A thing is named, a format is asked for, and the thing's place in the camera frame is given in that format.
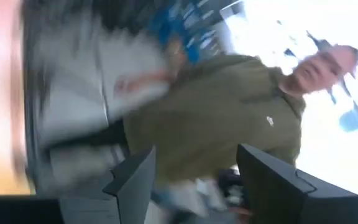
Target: man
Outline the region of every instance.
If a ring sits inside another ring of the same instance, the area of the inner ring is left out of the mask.
[[[331,87],[357,62],[358,50],[346,45],[308,57],[289,76],[253,57],[214,58],[181,71],[166,97],[124,118],[130,150],[157,147],[158,184],[204,177],[235,165],[239,143],[295,165],[305,108],[302,96]],[[132,84],[128,89],[140,85]]]

